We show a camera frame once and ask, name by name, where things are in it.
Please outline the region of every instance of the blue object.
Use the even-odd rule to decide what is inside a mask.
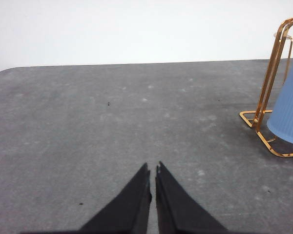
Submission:
[[[293,143],[293,65],[267,121],[267,126],[279,138]]]

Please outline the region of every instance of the gold wire frame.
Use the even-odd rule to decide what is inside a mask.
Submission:
[[[275,41],[272,48],[272,54],[270,56],[269,64],[267,67],[264,83],[262,86],[261,94],[259,96],[259,101],[257,104],[257,109],[254,111],[242,111],[240,112],[240,117],[247,123],[247,125],[251,128],[254,128],[259,138],[262,140],[262,142],[265,144],[265,146],[268,148],[268,150],[273,153],[276,156],[279,157],[293,157],[293,153],[278,153],[276,150],[272,148],[270,145],[270,142],[273,142],[277,139],[275,136],[272,139],[266,139],[263,134],[260,131],[260,126],[262,124],[263,118],[265,113],[271,113],[272,110],[267,110],[267,104],[268,100],[272,91],[273,82],[278,70],[278,66],[280,63],[282,51],[284,48],[284,44],[286,39],[290,39],[290,49],[288,54],[288,61],[287,61],[287,67],[285,71],[285,76],[283,79],[283,83],[287,77],[288,68],[290,64],[290,57],[291,57],[291,50],[292,50],[292,44],[293,44],[293,38],[291,36],[288,36],[289,29],[293,26],[293,18],[287,19],[279,26],[278,31],[275,35]],[[245,114],[254,114],[254,117],[252,119],[246,118]]]

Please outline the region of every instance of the white smudge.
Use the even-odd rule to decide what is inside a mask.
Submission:
[[[204,172],[203,170],[199,170],[199,171],[197,172],[197,174],[198,174],[199,176],[205,176],[205,172]]]

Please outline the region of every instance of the gray tabletop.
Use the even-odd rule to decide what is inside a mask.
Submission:
[[[76,230],[144,162],[154,195],[159,160],[228,229],[293,234],[293,158],[272,155],[238,116],[256,107],[267,62],[0,72],[0,234]]]

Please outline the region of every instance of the white wall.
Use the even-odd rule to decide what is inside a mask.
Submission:
[[[289,17],[293,0],[0,0],[0,71],[267,59]]]

